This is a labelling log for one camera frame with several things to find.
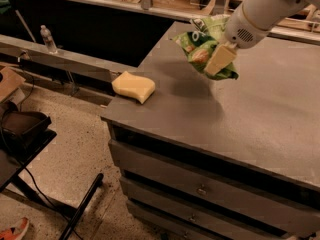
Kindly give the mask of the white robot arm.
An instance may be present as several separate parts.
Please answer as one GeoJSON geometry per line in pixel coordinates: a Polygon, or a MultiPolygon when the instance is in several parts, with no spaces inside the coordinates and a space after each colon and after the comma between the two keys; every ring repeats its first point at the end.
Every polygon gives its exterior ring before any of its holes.
{"type": "Polygon", "coordinates": [[[226,25],[204,72],[216,75],[233,62],[238,49],[252,48],[280,21],[309,4],[319,8],[320,0],[244,0],[231,16],[215,15],[215,20],[225,20],[226,25]]]}

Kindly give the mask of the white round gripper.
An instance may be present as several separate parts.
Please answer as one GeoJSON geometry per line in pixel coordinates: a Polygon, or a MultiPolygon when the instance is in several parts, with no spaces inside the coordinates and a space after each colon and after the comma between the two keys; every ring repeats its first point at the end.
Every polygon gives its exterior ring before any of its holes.
{"type": "Polygon", "coordinates": [[[207,62],[204,72],[216,75],[228,66],[237,56],[237,48],[249,49],[264,39],[268,30],[258,28],[245,14],[244,6],[239,5],[229,17],[224,37],[230,43],[219,44],[207,62]]]}

